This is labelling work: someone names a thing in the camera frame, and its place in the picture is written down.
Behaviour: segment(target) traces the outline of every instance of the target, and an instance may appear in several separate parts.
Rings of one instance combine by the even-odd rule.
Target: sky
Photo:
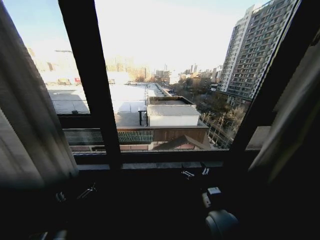
[[[71,50],[58,0],[2,0],[24,44],[49,61]],[[103,54],[151,70],[223,64],[233,27],[257,0],[95,0]]]

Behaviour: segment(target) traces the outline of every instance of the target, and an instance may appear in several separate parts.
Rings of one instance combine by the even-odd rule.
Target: white roof
[[[148,116],[200,116],[191,105],[149,105]]]

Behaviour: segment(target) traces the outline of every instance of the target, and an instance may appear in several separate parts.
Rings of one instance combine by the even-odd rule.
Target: curtain
[[[77,174],[47,88],[0,1],[0,186],[42,188]]]
[[[250,172],[259,173],[260,180],[266,184],[271,184],[290,161],[299,161],[306,167],[318,154],[319,66],[320,44],[317,43],[308,48],[277,103],[275,110],[278,112],[270,133],[249,168]]]

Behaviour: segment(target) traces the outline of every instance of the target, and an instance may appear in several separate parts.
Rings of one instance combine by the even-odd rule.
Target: flat roof
[[[146,110],[146,95],[163,97],[164,94],[155,83],[137,83],[136,85],[110,84],[112,106],[117,127],[141,127],[147,124],[142,113],[142,123],[139,123],[138,110]],[[46,86],[57,114],[90,114],[86,95],[81,85]]]
[[[190,105],[149,105],[148,116],[200,116],[195,107]]]

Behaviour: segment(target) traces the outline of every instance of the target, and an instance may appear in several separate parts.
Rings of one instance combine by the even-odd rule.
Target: rooftop
[[[190,105],[149,105],[148,116],[200,116],[195,107]]]
[[[193,105],[192,101],[189,101],[183,96],[149,96],[147,101],[149,105]]]
[[[81,85],[47,85],[57,114],[90,114],[87,99]],[[117,127],[140,127],[138,110],[146,110],[147,97],[163,97],[155,83],[135,85],[110,84],[110,93]]]

